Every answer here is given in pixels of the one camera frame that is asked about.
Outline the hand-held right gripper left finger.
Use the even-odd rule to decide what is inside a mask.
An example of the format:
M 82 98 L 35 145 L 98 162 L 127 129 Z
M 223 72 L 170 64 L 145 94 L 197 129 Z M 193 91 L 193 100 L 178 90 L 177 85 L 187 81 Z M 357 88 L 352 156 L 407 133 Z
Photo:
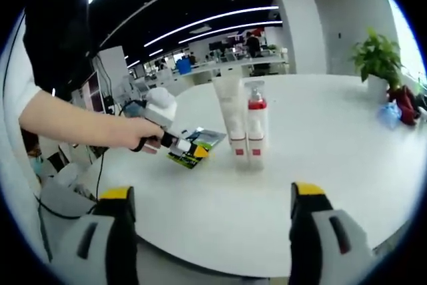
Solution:
M 66 229 L 51 267 L 64 284 L 138 284 L 136 263 L 134 190 L 123 186 Z

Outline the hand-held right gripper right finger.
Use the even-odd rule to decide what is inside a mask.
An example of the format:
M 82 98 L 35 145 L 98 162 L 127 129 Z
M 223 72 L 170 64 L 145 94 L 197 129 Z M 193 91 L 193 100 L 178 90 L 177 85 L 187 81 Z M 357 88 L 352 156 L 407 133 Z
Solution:
M 289 284 L 359 284 L 374 255 L 362 227 L 333 208 L 315 184 L 294 182 L 291 195 Z

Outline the person's left hand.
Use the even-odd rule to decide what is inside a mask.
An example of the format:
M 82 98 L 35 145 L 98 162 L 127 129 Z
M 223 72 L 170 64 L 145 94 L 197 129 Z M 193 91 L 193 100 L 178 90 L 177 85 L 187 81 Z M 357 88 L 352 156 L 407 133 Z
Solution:
M 156 154 L 161 147 L 160 140 L 163 129 L 143 118 L 117 117 L 111 127 L 110 147 L 135 150 L 141 139 L 146 139 L 141 150 L 148 154 Z

